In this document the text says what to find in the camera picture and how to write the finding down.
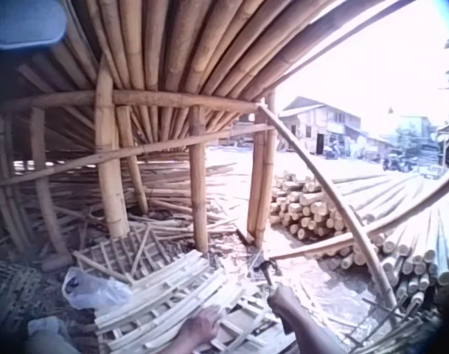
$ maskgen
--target hammer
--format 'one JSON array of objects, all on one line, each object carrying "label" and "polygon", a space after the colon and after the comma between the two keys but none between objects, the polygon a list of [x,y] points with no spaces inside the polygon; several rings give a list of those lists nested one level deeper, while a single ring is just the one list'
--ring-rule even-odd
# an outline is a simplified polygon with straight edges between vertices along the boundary
[{"label": "hammer", "polygon": [[[267,280],[267,283],[272,287],[272,289],[276,289],[276,286],[271,279],[270,268],[273,268],[274,271],[278,270],[278,265],[276,264],[275,260],[264,260],[262,263],[260,263],[259,266],[254,268],[254,271],[262,271],[265,280]],[[293,330],[291,329],[290,325],[284,319],[280,319],[282,320],[283,331],[285,332],[285,335],[292,333]]]}]

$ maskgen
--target hand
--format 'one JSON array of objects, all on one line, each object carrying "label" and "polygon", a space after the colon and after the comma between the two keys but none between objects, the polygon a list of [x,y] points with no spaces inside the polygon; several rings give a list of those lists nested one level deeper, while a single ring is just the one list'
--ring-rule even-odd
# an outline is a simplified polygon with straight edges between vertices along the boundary
[{"label": "hand", "polygon": [[194,347],[209,343],[217,336],[220,318],[219,306],[203,308],[195,317],[183,323],[178,337],[192,343]]},{"label": "hand", "polygon": [[277,315],[285,315],[295,307],[301,307],[292,288],[288,286],[278,287],[267,299],[268,305]]}]

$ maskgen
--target bamboo roof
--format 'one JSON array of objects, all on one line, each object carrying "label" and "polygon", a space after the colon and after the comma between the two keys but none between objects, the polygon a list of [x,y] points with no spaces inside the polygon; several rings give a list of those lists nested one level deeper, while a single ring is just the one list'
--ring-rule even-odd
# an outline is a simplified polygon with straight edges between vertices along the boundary
[{"label": "bamboo roof", "polygon": [[[315,46],[381,2],[63,0],[68,15],[65,38],[18,65],[17,85],[25,96],[75,91],[94,95],[103,58],[115,93],[119,91],[116,96],[121,91],[199,95],[208,108],[206,132],[216,132],[243,113],[232,104],[235,100],[258,102]],[[181,96],[173,97],[179,101],[175,106],[159,105],[160,100],[132,105],[138,144],[189,136],[189,106],[181,104]],[[206,107],[206,97],[230,100]],[[93,98],[82,102],[47,110],[47,150],[94,151]],[[114,100],[127,102],[138,101]],[[13,113],[19,153],[29,151],[27,112]]]}]

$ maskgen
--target white plastic bag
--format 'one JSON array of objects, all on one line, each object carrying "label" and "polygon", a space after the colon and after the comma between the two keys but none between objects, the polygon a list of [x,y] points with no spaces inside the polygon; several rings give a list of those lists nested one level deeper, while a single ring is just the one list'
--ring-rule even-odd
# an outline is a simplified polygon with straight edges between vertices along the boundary
[{"label": "white plastic bag", "polygon": [[125,304],[132,297],[126,284],[87,274],[71,267],[62,284],[63,297],[78,310]]}]

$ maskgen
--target sky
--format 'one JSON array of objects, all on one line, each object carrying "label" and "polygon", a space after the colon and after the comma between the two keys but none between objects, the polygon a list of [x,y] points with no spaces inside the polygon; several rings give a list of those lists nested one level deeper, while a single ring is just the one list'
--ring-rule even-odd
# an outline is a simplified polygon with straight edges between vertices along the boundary
[{"label": "sky", "polygon": [[[392,2],[362,14],[321,46]],[[444,124],[449,117],[449,49],[444,48],[449,18],[442,5],[444,0],[416,0],[362,30],[280,85],[276,108],[301,95],[360,116],[362,129],[378,135],[395,129],[402,114]],[[394,110],[390,116],[389,108]]]}]

